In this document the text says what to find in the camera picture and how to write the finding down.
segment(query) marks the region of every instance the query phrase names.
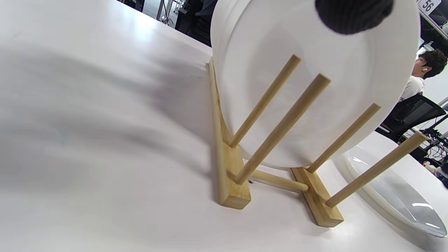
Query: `man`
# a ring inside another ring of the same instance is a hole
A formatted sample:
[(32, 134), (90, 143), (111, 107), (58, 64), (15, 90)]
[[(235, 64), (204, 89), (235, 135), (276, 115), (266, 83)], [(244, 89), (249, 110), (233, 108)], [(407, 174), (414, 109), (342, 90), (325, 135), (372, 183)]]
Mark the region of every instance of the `man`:
[(420, 54), (415, 61), (414, 70), (408, 80), (405, 91), (400, 97), (400, 101), (423, 93), (425, 88), (424, 79), (440, 74), (446, 65), (447, 57), (438, 49)]

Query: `table surface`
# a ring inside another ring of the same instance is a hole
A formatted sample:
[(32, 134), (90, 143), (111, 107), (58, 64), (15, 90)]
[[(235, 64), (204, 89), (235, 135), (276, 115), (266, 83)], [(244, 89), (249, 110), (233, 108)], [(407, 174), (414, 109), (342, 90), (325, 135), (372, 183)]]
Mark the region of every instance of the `table surface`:
[[(432, 243), (357, 194), (333, 229), (314, 224), (302, 196), (260, 183), (244, 210), (219, 206), (211, 49), (176, 30), (115, 0), (3, 1), (0, 23), (1, 251), (413, 252)], [(347, 184), (331, 161), (318, 173), (330, 194)], [(423, 169), (410, 178), (431, 191)]]

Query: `white shirt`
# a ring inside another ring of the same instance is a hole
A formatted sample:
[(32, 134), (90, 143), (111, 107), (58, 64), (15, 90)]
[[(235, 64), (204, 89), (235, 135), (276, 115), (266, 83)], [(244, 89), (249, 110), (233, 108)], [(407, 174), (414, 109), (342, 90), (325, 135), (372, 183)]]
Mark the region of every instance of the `white shirt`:
[(414, 96), (418, 93), (423, 92), (425, 89), (425, 81), (420, 77), (409, 77), (408, 84), (406, 84), (405, 90), (400, 97), (398, 102), (401, 102), (405, 99), (408, 99), (411, 96)]

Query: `white plate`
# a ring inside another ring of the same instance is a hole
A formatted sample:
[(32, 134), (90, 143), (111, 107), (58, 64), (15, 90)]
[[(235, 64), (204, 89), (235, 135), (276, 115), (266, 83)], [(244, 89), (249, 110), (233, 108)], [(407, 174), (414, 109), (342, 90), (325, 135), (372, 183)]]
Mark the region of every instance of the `white plate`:
[[(339, 169), (349, 171), (351, 177), (346, 179), (351, 182), (379, 160), (379, 157), (357, 145), (336, 157), (335, 165)], [(394, 172), (393, 167), (365, 185), (363, 189), (381, 207), (405, 224), (436, 237), (447, 236), (445, 225), (434, 208)]]
[(216, 3), (210, 30), (216, 74), (220, 74), (230, 34), (250, 0), (220, 0)]
[(238, 130), (292, 54), (302, 63), (241, 141), (245, 158), (251, 157), (318, 73), (332, 83), (264, 164), (310, 165), (374, 102), (382, 109), (339, 153), (359, 143), (384, 120), (404, 90), (419, 37), (415, 3), (396, 0), (394, 5), (380, 26), (347, 36), (332, 32), (320, 21), (314, 0), (248, 3), (218, 62), (222, 66), (218, 88), (229, 130)]

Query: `printed number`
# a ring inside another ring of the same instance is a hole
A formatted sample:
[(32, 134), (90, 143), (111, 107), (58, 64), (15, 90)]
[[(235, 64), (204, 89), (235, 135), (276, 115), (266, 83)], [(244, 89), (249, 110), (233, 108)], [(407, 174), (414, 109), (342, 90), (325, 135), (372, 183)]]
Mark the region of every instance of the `printed number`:
[(431, 0), (428, 0), (425, 2), (425, 4), (422, 6), (422, 8), (425, 9), (426, 12), (429, 12), (433, 6), (434, 6), (434, 3), (431, 3)]

